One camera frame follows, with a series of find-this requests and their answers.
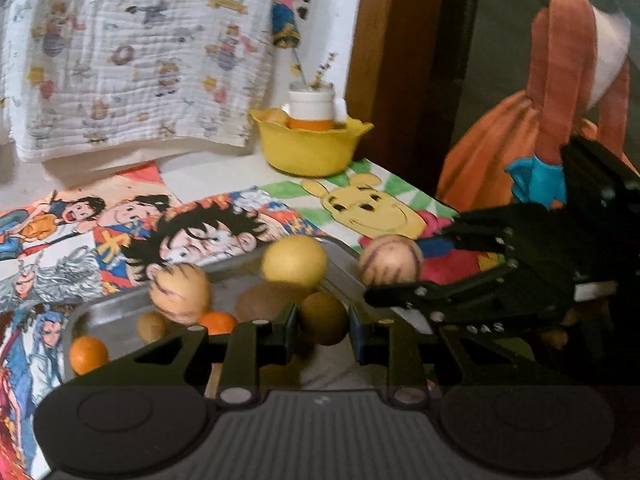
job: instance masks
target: small orange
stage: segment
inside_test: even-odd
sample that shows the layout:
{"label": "small orange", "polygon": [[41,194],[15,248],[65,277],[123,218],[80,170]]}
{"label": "small orange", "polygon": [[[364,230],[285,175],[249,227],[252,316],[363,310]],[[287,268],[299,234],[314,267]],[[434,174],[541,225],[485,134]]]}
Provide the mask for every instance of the small orange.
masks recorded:
{"label": "small orange", "polygon": [[76,374],[84,375],[109,362],[107,347],[88,335],[75,339],[69,349],[69,362]]}
{"label": "small orange", "polygon": [[206,312],[200,316],[198,324],[206,326],[209,335],[231,334],[238,320],[226,312]]}

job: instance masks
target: red shirt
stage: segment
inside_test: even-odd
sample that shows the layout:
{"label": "red shirt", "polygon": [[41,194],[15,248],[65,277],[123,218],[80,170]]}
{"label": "red shirt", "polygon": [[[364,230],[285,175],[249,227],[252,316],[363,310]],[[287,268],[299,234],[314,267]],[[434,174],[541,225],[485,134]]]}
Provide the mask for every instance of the red shirt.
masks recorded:
{"label": "red shirt", "polygon": [[[453,223],[450,218],[438,218],[428,211],[416,212],[425,222],[424,231],[422,231],[420,239],[431,238],[435,232]],[[366,247],[370,242],[371,238],[366,236],[361,237],[359,240],[361,247]],[[422,261],[420,280],[447,285],[448,283],[469,278],[480,272],[478,256],[484,254],[486,253],[453,249],[446,256],[425,258]]]}

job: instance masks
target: wooden door frame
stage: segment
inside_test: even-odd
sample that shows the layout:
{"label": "wooden door frame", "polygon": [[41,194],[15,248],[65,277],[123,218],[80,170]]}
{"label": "wooden door frame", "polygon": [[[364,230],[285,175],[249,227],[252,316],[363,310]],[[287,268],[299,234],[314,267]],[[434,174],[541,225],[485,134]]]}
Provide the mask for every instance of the wooden door frame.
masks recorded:
{"label": "wooden door frame", "polygon": [[360,0],[345,92],[350,115],[375,126],[356,156],[432,194],[421,171],[430,163],[423,117],[441,2]]}

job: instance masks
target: silver tray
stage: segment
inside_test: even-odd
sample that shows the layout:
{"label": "silver tray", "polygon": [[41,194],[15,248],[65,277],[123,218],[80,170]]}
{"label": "silver tray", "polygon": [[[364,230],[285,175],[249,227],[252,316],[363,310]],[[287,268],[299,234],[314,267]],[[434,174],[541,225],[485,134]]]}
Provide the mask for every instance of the silver tray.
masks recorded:
{"label": "silver tray", "polygon": [[[362,301],[365,287],[358,278],[358,253],[339,240],[316,237],[324,247],[329,264],[320,289],[333,294],[345,305]],[[214,291],[215,310],[234,314],[240,294],[263,279],[260,261],[266,246],[251,253],[203,266]],[[142,348],[145,344],[136,331],[136,321],[144,312],[153,310],[148,284],[130,288],[80,306],[69,318],[63,333],[65,353],[64,380],[75,374],[68,360],[68,350],[76,337],[91,335],[105,343],[112,360]],[[384,368],[360,367],[354,360],[347,336],[332,347],[316,347],[316,351],[302,371],[303,389],[356,390],[381,386]]]}

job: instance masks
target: silver bolt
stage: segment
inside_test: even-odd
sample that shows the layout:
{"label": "silver bolt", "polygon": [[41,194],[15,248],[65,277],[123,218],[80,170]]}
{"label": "silver bolt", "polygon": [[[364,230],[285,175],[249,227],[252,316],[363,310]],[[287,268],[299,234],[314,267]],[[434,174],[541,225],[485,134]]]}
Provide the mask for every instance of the silver bolt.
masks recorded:
{"label": "silver bolt", "polygon": [[220,393],[220,399],[227,404],[245,404],[251,397],[251,392],[245,388],[227,388]]}
{"label": "silver bolt", "polygon": [[442,323],[444,321],[444,314],[441,312],[432,312],[431,315],[431,320],[435,321],[436,323]]}
{"label": "silver bolt", "polygon": [[394,399],[401,404],[419,404],[426,398],[420,388],[399,388],[394,393]]}

